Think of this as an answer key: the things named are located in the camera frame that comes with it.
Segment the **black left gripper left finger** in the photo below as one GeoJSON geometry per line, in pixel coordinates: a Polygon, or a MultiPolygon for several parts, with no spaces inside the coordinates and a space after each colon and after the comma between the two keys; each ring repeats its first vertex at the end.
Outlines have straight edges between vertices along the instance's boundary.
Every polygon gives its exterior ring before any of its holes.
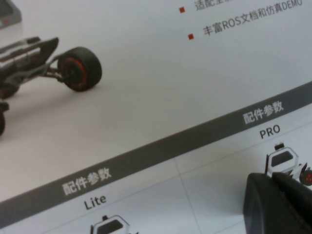
{"type": "Polygon", "coordinates": [[[248,234],[289,234],[292,217],[281,189],[265,174],[247,177],[243,216],[248,234]]]}

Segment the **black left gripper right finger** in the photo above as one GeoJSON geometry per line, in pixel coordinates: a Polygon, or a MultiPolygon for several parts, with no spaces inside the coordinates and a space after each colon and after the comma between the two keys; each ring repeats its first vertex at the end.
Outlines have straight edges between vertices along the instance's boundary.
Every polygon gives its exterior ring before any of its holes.
{"type": "Polygon", "coordinates": [[[293,215],[294,224],[299,227],[295,233],[310,234],[312,232],[312,190],[284,173],[273,173],[272,179],[293,215]]]}

